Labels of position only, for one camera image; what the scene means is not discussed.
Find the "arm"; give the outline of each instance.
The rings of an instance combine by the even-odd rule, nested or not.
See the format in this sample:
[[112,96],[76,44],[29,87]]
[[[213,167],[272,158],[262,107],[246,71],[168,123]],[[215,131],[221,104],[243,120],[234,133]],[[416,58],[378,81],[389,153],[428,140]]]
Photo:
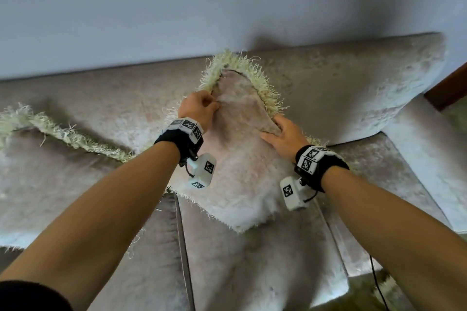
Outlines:
[[[178,115],[197,120],[207,131],[218,107],[201,91],[182,102]],[[174,143],[159,142],[102,178],[32,242],[0,281],[40,283],[58,291],[75,311],[87,309],[159,203],[179,160]]]
[[[282,116],[279,137],[261,137],[291,161],[307,140]],[[321,185],[359,243],[397,280],[419,310],[464,310],[467,303],[467,243],[439,221],[394,194],[341,167],[331,167]]]

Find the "finger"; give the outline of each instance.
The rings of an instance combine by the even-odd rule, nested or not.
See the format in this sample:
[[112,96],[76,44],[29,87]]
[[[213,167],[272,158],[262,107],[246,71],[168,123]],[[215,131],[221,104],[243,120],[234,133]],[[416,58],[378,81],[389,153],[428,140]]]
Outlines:
[[220,107],[220,103],[217,101],[211,102],[206,109],[212,113],[216,112]]
[[213,102],[216,101],[216,98],[212,96],[209,92],[206,90],[201,90],[198,92],[195,92],[196,96],[198,96],[199,99],[201,99],[202,102]]
[[264,140],[265,142],[271,144],[272,146],[274,146],[277,141],[279,140],[279,137],[272,134],[272,133],[268,133],[268,132],[261,132],[260,134],[260,137],[262,140]]
[[282,131],[284,131],[285,127],[290,123],[290,120],[285,118],[282,114],[275,114],[272,120]]

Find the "hand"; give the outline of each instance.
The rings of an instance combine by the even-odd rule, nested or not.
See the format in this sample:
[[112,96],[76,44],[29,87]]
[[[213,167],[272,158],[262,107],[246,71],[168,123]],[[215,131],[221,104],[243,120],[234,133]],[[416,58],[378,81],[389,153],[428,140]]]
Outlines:
[[190,117],[197,121],[204,132],[213,124],[213,114],[220,107],[219,102],[206,90],[191,93],[178,108],[178,118]]
[[261,139],[271,144],[280,156],[296,164],[295,155],[305,145],[309,144],[308,140],[303,135],[302,130],[283,115],[276,114],[272,120],[281,129],[282,134],[276,136],[271,133],[262,132],[260,135]]

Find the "black cable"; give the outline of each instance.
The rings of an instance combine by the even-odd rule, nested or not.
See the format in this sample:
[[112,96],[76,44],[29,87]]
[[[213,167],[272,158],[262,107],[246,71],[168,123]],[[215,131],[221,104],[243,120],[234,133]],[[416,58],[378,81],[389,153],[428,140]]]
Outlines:
[[317,195],[318,195],[318,191],[316,191],[316,193],[315,193],[314,196],[312,196],[311,198],[305,199],[303,202],[304,202],[304,203],[309,202],[309,201],[311,201],[313,198],[315,198]]
[[188,165],[187,165],[187,164],[185,164],[185,169],[186,169],[186,173],[188,173],[188,175],[189,175],[191,178],[195,177],[195,175],[192,175],[192,174],[188,171]]
[[375,272],[375,266],[373,265],[373,257],[371,255],[370,255],[370,262],[371,262],[371,271],[373,272],[373,278],[375,279],[375,284],[377,285],[378,291],[380,292],[382,302],[384,303],[384,306],[386,307],[386,311],[390,311],[388,308],[388,304],[386,303],[386,300],[384,299],[384,296],[382,295],[382,291],[379,288],[377,273]]

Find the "wrist strap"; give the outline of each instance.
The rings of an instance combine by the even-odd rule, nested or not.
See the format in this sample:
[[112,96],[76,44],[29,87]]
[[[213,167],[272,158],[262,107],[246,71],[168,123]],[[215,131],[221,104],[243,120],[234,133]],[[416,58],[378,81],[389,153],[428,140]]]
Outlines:
[[330,167],[339,166],[349,170],[349,166],[343,158],[324,146],[304,146],[295,155],[295,162],[294,171],[307,185],[319,192],[324,192],[321,179]]
[[197,159],[198,151],[204,143],[203,129],[191,118],[178,118],[163,130],[154,144],[172,142],[180,152],[180,167],[186,165],[188,158]]

